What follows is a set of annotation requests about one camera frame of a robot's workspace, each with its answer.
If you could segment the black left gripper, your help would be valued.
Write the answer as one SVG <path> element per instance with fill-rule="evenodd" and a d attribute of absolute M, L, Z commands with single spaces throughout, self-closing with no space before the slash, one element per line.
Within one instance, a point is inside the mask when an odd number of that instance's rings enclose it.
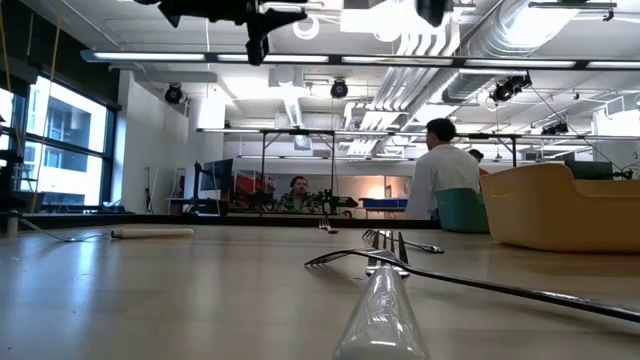
<path fill-rule="evenodd" d="M 273 30 L 308 18 L 304 11 L 269 9 L 261 13 L 257 0 L 161 0 L 158 9 L 174 28 L 185 16 L 212 23 L 231 21 L 237 26 L 246 24 L 250 37 L 266 36 Z"/>

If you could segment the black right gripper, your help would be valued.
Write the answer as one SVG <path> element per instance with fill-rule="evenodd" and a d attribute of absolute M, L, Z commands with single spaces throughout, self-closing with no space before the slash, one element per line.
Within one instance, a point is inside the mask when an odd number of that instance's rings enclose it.
<path fill-rule="evenodd" d="M 449 0 L 416 0 L 416 13 L 432 27 L 442 24 Z"/>

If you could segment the black metal fork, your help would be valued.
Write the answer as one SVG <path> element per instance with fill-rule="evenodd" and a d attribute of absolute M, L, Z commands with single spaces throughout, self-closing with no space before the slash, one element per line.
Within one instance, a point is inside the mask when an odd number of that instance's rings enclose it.
<path fill-rule="evenodd" d="M 365 242 L 369 242 L 371 244 L 373 244 L 375 240 L 378 240 L 378 244 L 382 244 L 389 248 L 394 248 L 396 250 L 398 250 L 400 244 L 403 243 L 404 246 L 413 247 L 427 253 L 432 253 L 432 254 L 444 253 L 444 250 L 438 246 L 403 240 L 401 238 L 401 235 L 402 235 L 401 232 L 367 229 L 364 231 L 362 235 L 362 239 Z"/>
<path fill-rule="evenodd" d="M 388 264 L 393 267 L 398 267 L 410 274 L 420 276 L 420 277 L 444 281 L 448 283 L 454 283 L 454 284 L 473 287 L 473 288 L 479 288 L 487 291 L 498 292 L 498 293 L 512 295 L 516 297 L 536 300 L 544 303 L 550 303 L 558 306 L 595 313 L 595 314 L 599 314 L 607 317 L 617 318 L 620 320 L 625 320 L 633 323 L 640 323 L 640 310 L 634 310 L 634 309 L 623 307 L 623 306 L 608 305 L 595 300 L 576 297 L 576 296 L 567 295 L 567 294 L 554 293 L 554 292 L 541 291 L 541 290 L 532 290 L 532 289 L 520 288 L 516 286 L 511 286 L 511 285 L 503 285 L 503 284 L 497 284 L 493 282 L 487 282 L 487 281 L 481 281 L 481 280 L 446 275 L 446 274 L 432 272 L 432 271 L 421 270 L 421 269 L 417 269 L 410 266 L 408 263 L 402 261 L 398 255 L 396 255 L 395 253 L 392 253 L 390 250 L 387 250 L 387 249 L 363 248 L 363 249 L 338 250 L 338 251 L 330 252 L 330 253 L 321 255 L 319 257 L 313 258 L 307 261 L 304 264 L 304 266 L 317 267 L 348 255 L 356 255 L 360 257 L 365 257 L 369 260 L 377 260 L 382 262 L 383 264 Z"/>

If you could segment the long ceiling light strip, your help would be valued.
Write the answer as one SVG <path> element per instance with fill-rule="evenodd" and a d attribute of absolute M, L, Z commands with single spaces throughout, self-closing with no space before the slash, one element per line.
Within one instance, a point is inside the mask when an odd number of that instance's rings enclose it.
<path fill-rule="evenodd" d="M 126 52 L 83 50 L 88 63 L 257 63 L 246 54 L 215 52 Z M 268 54 L 263 64 L 420 67 L 452 69 L 524 69 L 544 71 L 640 71 L 639 59 L 478 58 L 447 56 Z"/>

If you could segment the person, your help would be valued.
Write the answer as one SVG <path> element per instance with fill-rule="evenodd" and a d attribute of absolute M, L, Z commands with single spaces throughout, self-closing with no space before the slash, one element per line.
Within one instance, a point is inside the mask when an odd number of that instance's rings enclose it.
<path fill-rule="evenodd" d="M 471 149 L 468 151 L 468 153 L 477 161 L 478 164 L 480 164 L 484 158 L 484 154 L 477 149 Z M 482 167 L 479 167 L 479 173 L 480 173 L 480 176 L 489 174 L 489 172 L 483 169 Z"/>
<path fill-rule="evenodd" d="M 308 191 L 308 181 L 304 176 L 296 176 L 290 181 L 290 190 L 283 194 L 274 207 L 277 213 L 317 214 L 321 204 Z"/>
<path fill-rule="evenodd" d="M 436 193 L 466 188 L 479 192 L 480 171 L 477 160 L 457 148 L 455 125 L 448 118 L 436 118 L 426 125 L 428 151 L 415 164 L 404 216 L 408 220 L 437 219 Z"/>

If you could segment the dark computer monitor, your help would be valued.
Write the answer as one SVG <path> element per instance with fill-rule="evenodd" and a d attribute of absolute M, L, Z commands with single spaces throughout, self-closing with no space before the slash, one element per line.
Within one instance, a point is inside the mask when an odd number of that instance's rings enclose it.
<path fill-rule="evenodd" d="M 207 162 L 201 166 L 200 189 L 229 192 L 233 185 L 233 160 L 224 159 Z"/>

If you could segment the blue storage bin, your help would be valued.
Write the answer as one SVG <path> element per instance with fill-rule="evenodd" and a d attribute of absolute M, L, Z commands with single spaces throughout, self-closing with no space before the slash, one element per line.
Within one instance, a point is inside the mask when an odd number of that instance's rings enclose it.
<path fill-rule="evenodd" d="M 360 198 L 362 206 L 367 211 L 403 212 L 408 200 L 401 198 Z"/>

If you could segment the green plastic bin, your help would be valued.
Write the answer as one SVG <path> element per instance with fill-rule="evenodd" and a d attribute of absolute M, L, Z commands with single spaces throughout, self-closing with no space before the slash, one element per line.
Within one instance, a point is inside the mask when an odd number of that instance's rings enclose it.
<path fill-rule="evenodd" d="M 469 188 L 453 188 L 436 193 L 438 216 L 446 231 L 488 234 L 489 224 L 481 193 Z"/>

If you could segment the yellow plastic bin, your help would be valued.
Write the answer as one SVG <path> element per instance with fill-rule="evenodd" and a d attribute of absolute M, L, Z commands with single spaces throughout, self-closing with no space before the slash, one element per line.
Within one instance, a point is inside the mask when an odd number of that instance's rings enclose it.
<path fill-rule="evenodd" d="M 640 180 L 576 180 L 561 164 L 485 175 L 492 238 L 551 252 L 640 254 Z"/>

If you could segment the large window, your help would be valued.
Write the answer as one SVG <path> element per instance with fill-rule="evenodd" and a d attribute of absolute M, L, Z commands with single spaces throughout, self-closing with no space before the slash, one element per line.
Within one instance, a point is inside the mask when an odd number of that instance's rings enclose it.
<path fill-rule="evenodd" d="M 110 195 L 115 114 L 49 79 L 0 87 L 0 153 L 17 154 L 10 195 L 24 213 L 85 212 Z"/>

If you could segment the white cylindrical stick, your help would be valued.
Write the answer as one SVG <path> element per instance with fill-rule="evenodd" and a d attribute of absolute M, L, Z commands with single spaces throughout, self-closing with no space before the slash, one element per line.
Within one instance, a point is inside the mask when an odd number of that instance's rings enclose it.
<path fill-rule="evenodd" d="M 19 222 L 23 225 L 26 225 L 31 230 L 35 230 L 41 234 L 54 238 L 56 240 L 62 242 L 82 242 L 93 238 L 105 237 L 108 236 L 111 239 L 142 239 L 142 238 L 157 238 L 157 237 L 189 237 L 195 234 L 195 231 L 190 228 L 178 228 L 178 229 L 141 229 L 141 228 L 132 228 L 132 229 L 114 229 L 109 231 L 108 233 L 89 235 L 85 237 L 79 238 L 65 238 L 61 236 L 54 235 L 34 223 L 26 220 L 20 219 Z"/>

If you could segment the silver ventilation duct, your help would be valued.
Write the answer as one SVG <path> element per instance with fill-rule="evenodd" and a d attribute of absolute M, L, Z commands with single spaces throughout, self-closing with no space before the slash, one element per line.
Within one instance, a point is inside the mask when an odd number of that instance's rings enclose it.
<path fill-rule="evenodd" d="M 464 57 L 529 57 L 553 39 L 579 13 L 578 9 L 530 7 L 543 0 L 504 0 L 462 46 Z M 445 103 L 462 103 L 490 83 L 495 75 L 443 72 Z"/>

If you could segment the black metal rig frame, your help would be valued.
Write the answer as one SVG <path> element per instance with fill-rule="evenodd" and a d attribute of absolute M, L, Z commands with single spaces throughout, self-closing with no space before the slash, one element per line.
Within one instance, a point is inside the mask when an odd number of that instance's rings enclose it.
<path fill-rule="evenodd" d="M 316 135 L 320 140 L 325 140 L 325 136 L 331 138 L 331 143 L 326 143 L 326 146 L 331 151 L 331 166 L 330 166 L 330 190 L 334 191 L 334 183 L 335 183 L 335 148 L 336 148 L 336 131 L 335 130 L 322 130 L 322 129 L 306 129 L 306 128 L 290 128 L 290 129 L 259 129 L 258 132 L 262 135 L 262 146 L 261 146 L 261 176 L 262 183 L 261 187 L 265 188 L 265 161 L 266 161 L 266 150 L 270 146 L 270 143 L 267 142 L 267 136 L 269 134 L 276 134 L 279 137 L 282 134 L 287 134 L 290 136 L 307 136 L 311 137 L 312 135 Z"/>

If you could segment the black aluminium table frame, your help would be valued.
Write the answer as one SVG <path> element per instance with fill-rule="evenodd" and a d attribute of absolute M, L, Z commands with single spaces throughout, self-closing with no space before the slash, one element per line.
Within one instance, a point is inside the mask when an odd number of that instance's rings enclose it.
<path fill-rule="evenodd" d="M 239 216 L 175 216 L 143 214 L 36 214 L 24 215 L 24 218 L 42 229 L 63 229 L 79 227 L 102 227 L 107 225 L 202 225 L 202 226 L 238 226 L 238 227 L 318 227 L 323 216 L 292 215 L 274 216 L 272 214 L 240 214 Z M 439 221 L 404 219 L 357 219 L 330 217 L 333 228 L 371 228 L 371 229 L 425 229 L 441 230 Z"/>

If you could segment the white-handled metal fork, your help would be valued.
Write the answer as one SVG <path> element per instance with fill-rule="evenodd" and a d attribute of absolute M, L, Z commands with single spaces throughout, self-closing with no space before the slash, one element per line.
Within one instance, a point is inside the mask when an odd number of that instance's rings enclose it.
<path fill-rule="evenodd" d="M 369 280 L 350 315 L 333 360 L 429 360 L 405 289 L 409 273 L 370 259 Z"/>

